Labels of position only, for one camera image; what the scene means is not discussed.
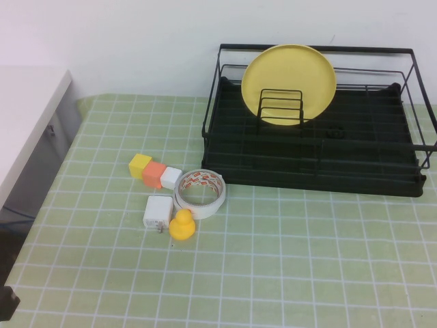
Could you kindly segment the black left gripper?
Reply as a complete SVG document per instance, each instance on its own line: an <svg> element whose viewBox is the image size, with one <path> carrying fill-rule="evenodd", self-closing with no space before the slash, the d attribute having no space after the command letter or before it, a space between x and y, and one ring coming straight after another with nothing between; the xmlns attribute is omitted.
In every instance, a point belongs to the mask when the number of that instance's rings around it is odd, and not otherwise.
<svg viewBox="0 0 437 328"><path fill-rule="evenodd" d="M10 286L2 286L0 290L0 316L12 316L20 303L20 298Z"/></svg>

